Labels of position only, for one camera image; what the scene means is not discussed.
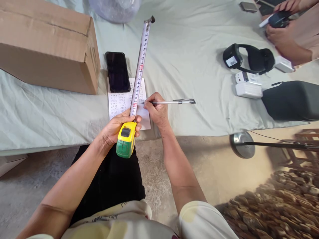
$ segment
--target gray device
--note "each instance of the gray device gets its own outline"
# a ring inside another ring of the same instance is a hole
[[[241,2],[239,4],[240,8],[245,12],[255,13],[258,11],[256,4],[249,2]]]

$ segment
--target black smartphone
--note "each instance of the black smartphone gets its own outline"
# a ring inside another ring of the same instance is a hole
[[[105,53],[110,91],[112,93],[129,92],[131,90],[125,54],[122,52]]]

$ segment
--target paper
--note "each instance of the paper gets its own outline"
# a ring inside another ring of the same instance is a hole
[[[109,78],[107,78],[108,84],[108,93],[109,93],[109,114],[110,120],[125,111],[126,109],[131,107],[133,88],[134,88],[134,80],[135,78],[130,78],[131,91],[126,93],[111,93],[110,91],[110,83]],[[149,112],[143,108],[143,103],[146,100],[146,92],[145,92],[145,82],[144,78],[142,78],[142,83],[140,87],[140,95],[139,102],[137,105],[137,114],[142,116],[141,130],[151,129],[151,121]]]

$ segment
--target table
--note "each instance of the table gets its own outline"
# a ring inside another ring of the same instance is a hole
[[[109,121],[106,51],[124,52],[130,77],[136,70],[143,20],[154,15],[146,63],[147,95],[158,91],[166,100],[194,98],[195,105],[170,105],[169,121],[176,136],[222,136],[236,132],[289,127],[304,122],[275,122],[260,99],[235,96],[236,70],[223,63],[233,43],[276,50],[258,28],[259,13],[246,13],[239,0],[145,0],[128,24],[111,24],[96,15],[88,1],[56,4],[94,19],[101,61],[96,96],[28,85],[0,71],[2,114],[0,155],[30,153],[92,142]],[[273,69],[262,76],[263,87],[289,81]],[[139,140],[160,137],[152,124]]]

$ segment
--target silver pen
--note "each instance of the silver pen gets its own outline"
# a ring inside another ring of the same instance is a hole
[[[181,99],[181,100],[173,100],[173,101],[150,101],[153,105],[170,105],[170,104],[196,104],[194,99]]]

